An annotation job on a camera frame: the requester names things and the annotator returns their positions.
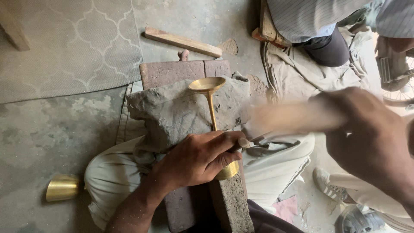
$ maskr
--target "white trousers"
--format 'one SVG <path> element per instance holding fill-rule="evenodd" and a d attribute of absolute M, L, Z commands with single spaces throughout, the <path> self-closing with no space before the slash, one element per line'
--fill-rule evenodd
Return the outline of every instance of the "white trousers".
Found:
<path fill-rule="evenodd" d="M 92 197 L 89 211 L 105 229 L 118 205 L 133 192 L 163 155 L 134 150 L 142 137 L 118 144 L 96 156 L 85 172 Z M 248 198 L 274 214 L 271 205 L 310 163 L 314 135 L 268 137 L 242 152 Z M 165 207 L 154 213 L 149 232 L 169 232 Z"/>
<path fill-rule="evenodd" d="M 399 232 L 414 232 L 414 223 L 404 207 L 375 186 L 350 174 L 334 173 L 330 183 L 346 188 L 348 195 L 361 205 L 377 211 L 381 218 Z"/>

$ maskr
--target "dark trousers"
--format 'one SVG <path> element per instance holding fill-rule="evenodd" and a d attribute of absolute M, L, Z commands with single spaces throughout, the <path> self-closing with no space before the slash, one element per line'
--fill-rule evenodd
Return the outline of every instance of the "dark trousers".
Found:
<path fill-rule="evenodd" d="M 338 67 L 349 61 L 348 45 L 337 27 L 330 36 L 315 37 L 292 46 L 302 47 L 319 65 Z"/>

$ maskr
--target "brass cup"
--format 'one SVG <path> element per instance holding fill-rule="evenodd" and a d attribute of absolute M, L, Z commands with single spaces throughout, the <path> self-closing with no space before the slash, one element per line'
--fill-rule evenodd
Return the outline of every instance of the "brass cup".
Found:
<path fill-rule="evenodd" d="M 231 162 L 229 165 L 224 167 L 217 175 L 214 177 L 216 180 L 226 180 L 235 176 L 238 172 L 238 161 Z"/>
<path fill-rule="evenodd" d="M 56 175 L 46 190 L 46 201 L 62 201 L 74 198 L 80 192 L 81 180 L 75 175 Z"/>
<path fill-rule="evenodd" d="M 203 94 L 207 98 L 208 106 L 210 109 L 211 122 L 213 125 L 213 131 L 217 130 L 216 117 L 214 116 L 213 108 L 213 94 L 219 88 L 224 86 L 226 79 L 222 77 L 208 77 L 198 79 L 188 85 L 188 88 L 194 92 Z M 215 177 L 217 180 L 226 180 L 232 178 L 238 172 L 238 162 L 234 161 L 224 167 Z"/>

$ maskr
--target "sneaker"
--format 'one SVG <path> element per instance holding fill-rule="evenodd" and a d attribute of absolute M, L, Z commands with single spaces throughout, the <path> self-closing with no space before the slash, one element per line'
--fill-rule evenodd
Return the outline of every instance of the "sneaker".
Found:
<path fill-rule="evenodd" d="M 346 189 L 330 184 L 329 176 L 330 174 L 322 168 L 317 167 L 313 170 L 313 181 L 316 187 L 336 202 L 346 204 L 343 202 L 348 197 Z"/>
<path fill-rule="evenodd" d="M 363 233 L 371 232 L 384 228 L 385 222 L 377 213 L 371 212 L 362 214 L 360 209 L 355 206 L 348 206 L 339 215 L 335 222 L 335 232 L 337 233 Z"/>

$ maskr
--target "leg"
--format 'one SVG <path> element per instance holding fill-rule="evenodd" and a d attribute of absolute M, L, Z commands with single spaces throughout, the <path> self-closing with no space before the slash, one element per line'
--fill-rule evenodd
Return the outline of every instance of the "leg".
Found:
<path fill-rule="evenodd" d="M 414 231 L 414 222 L 404 207 L 375 186 L 350 174 L 331 174 L 329 180 L 331 185 L 346 188 L 356 203 L 376 210 L 390 227 L 400 232 Z"/>
<path fill-rule="evenodd" d="M 338 67 L 349 61 L 348 45 L 337 27 L 330 36 L 315 37 L 293 46 L 303 47 L 316 63 L 323 66 Z"/>
<path fill-rule="evenodd" d="M 151 158 L 153 154 L 137 155 L 133 152 L 140 139 L 141 137 L 104 151 L 86 169 L 85 187 L 92 197 L 89 211 L 95 224 L 102 230 L 118 205 L 139 186 L 141 179 L 150 171 L 150 168 L 138 161 L 154 161 Z M 159 208 L 154 214 L 149 232 L 168 232 L 166 223 L 165 208 Z"/>
<path fill-rule="evenodd" d="M 271 205 L 310 163 L 315 146 L 312 133 L 305 136 L 274 137 L 242 152 L 247 196 L 271 214 Z"/>

